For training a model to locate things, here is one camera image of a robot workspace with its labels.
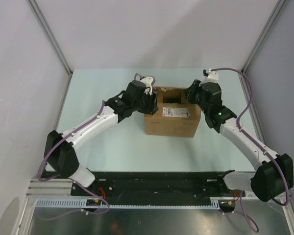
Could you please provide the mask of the brown cardboard express box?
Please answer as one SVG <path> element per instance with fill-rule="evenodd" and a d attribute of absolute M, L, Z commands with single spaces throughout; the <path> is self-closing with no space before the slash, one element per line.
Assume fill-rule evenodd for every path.
<path fill-rule="evenodd" d="M 145 133 L 169 137 L 194 137 L 201 119 L 201 109 L 186 100 L 186 88 L 154 87 L 153 90 L 157 92 L 158 111 L 153 115 L 144 115 Z M 163 117 L 163 107 L 187 108 L 190 118 Z"/>

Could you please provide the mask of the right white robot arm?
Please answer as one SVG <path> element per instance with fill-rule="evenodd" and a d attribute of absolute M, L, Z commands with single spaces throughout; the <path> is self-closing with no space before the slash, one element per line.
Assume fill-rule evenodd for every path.
<path fill-rule="evenodd" d="M 208 127 L 230 140 L 255 170 L 227 173 L 217 182 L 217 193 L 228 196 L 234 189 L 252 191 L 263 202 L 275 200 L 284 193 L 286 201 L 282 205 L 288 205 L 290 189 L 294 186 L 292 158 L 265 146 L 240 125 L 235 113 L 223 105 L 218 83 L 195 80 L 186 89 L 185 97 L 189 103 L 201 108 Z"/>

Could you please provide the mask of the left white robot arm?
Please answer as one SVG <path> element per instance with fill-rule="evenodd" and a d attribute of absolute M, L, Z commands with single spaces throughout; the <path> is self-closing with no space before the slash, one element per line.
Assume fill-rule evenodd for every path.
<path fill-rule="evenodd" d="M 158 107 L 157 93 L 152 89 L 154 83 L 155 79 L 151 76 L 132 80 L 126 90 L 103 101 L 100 110 L 80 125 L 62 133 L 51 131 L 47 136 L 45 156 L 38 170 L 38 178 L 42 179 L 44 167 L 50 165 L 57 176 L 80 184 L 82 191 L 87 195 L 96 194 L 96 177 L 79 162 L 76 154 L 78 149 L 134 112 L 155 114 Z"/>

